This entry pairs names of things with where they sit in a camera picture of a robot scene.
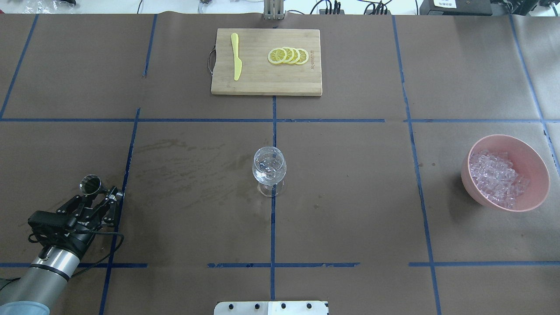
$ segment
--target metal bracket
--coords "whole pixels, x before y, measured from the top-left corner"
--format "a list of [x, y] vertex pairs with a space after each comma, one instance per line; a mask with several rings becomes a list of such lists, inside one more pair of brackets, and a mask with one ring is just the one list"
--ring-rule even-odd
[[322, 301], [220, 302], [214, 315], [328, 315], [329, 303]]
[[265, 20], [284, 20], [284, 0], [264, 0]]

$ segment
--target ice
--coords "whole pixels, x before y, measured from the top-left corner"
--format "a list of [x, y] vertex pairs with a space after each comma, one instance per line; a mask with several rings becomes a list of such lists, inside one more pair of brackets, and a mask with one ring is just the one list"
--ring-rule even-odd
[[530, 183], [515, 171], [507, 152], [473, 152], [469, 170], [480, 192], [491, 202], [507, 209], [513, 209], [515, 198], [523, 194]]

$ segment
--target pink bowl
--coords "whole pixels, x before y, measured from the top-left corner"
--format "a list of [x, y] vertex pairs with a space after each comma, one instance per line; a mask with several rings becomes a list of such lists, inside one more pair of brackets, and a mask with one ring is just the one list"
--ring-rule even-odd
[[[473, 177], [469, 171], [470, 155], [473, 152], [488, 150], [490, 152], [507, 152], [509, 159], [514, 164], [514, 169], [519, 174], [530, 180], [527, 190], [520, 196], [517, 196], [513, 209], [507, 209], [496, 205], [488, 200], [477, 186], [474, 184]], [[479, 204], [499, 210], [507, 210], [512, 212], [524, 212], [533, 210], [540, 206], [548, 196], [550, 189], [550, 177], [548, 175], [547, 166], [544, 165], [543, 159], [528, 144], [523, 141], [507, 135], [491, 135], [486, 136], [477, 141], [463, 161], [461, 170], [461, 180], [466, 191]]]

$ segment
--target plastic bag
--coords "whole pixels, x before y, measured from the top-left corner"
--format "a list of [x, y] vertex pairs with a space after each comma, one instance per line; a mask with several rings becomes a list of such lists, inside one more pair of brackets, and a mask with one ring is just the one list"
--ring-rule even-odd
[[73, 14], [74, 5], [60, 0], [27, 0], [23, 13], [64, 13]]

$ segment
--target black box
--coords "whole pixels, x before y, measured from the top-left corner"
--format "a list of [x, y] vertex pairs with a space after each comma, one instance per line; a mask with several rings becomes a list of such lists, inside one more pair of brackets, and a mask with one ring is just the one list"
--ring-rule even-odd
[[490, 0], [424, 0], [421, 15], [492, 15]]

